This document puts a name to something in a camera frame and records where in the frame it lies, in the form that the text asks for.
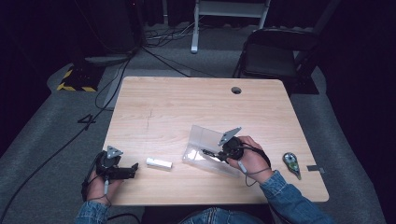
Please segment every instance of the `hand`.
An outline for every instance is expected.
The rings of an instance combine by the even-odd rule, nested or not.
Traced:
[[[87,201],[94,201],[105,205],[111,205],[111,199],[123,182],[123,180],[111,180],[111,183],[108,184],[107,195],[105,195],[104,179],[101,176],[97,176],[95,171],[92,171],[90,180],[91,184],[87,189]]]
[[[238,138],[241,140],[242,144],[249,144],[249,145],[251,145],[253,147],[256,147],[256,148],[262,150],[262,147],[259,144],[257,144],[250,136],[239,136]],[[269,168],[269,165],[259,153],[256,153],[256,152],[254,152],[252,150],[245,149],[244,150],[244,155],[240,159],[240,161],[242,162],[242,164],[247,169],[247,176],[252,178],[252,179],[254,179],[254,180],[256,180],[260,184],[264,183],[274,173],[271,170],[271,168],[268,169],[268,170],[259,172],[261,170]],[[233,168],[241,170],[241,168],[238,165],[238,161],[228,158],[227,162]]]

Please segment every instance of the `denim sleeve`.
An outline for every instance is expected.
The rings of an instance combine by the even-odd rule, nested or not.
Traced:
[[[297,188],[286,183],[279,171],[275,171],[260,188],[268,203],[292,223],[333,223],[329,216],[306,199]]]
[[[76,224],[105,224],[108,207],[97,202],[85,202],[79,209]]]

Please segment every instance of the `clear plastic container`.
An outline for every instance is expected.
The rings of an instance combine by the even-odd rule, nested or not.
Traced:
[[[225,161],[219,161],[217,158],[205,155],[202,151],[202,149],[206,149],[214,153],[220,152],[222,147],[218,146],[218,142],[222,136],[223,133],[192,125],[189,143],[183,155],[183,162],[210,172],[238,177],[239,170],[231,167]]]

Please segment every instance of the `person's right hand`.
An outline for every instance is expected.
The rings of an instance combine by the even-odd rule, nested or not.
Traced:
[[[246,144],[249,144],[253,147],[256,147],[257,149],[262,150],[262,147],[258,143],[256,143],[250,136],[239,136],[238,138],[241,140],[244,147],[248,147],[248,145],[246,145]],[[243,157],[239,160],[242,162],[242,164],[247,169],[247,176],[256,180],[260,184],[264,183],[274,173],[272,171],[272,169],[269,168],[269,165],[265,161],[265,159],[259,153],[254,152],[252,150],[245,149]],[[241,168],[238,165],[238,161],[228,158],[227,162],[233,168],[241,170]]]

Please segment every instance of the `black office chair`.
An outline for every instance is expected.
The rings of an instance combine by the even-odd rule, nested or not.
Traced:
[[[257,30],[247,38],[233,77],[279,79],[289,95],[318,94],[311,78],[317,65],[318,43],[318,36],[310,32],[280,28]],[[299,56],[304,56],[295,58],[297,51]]]

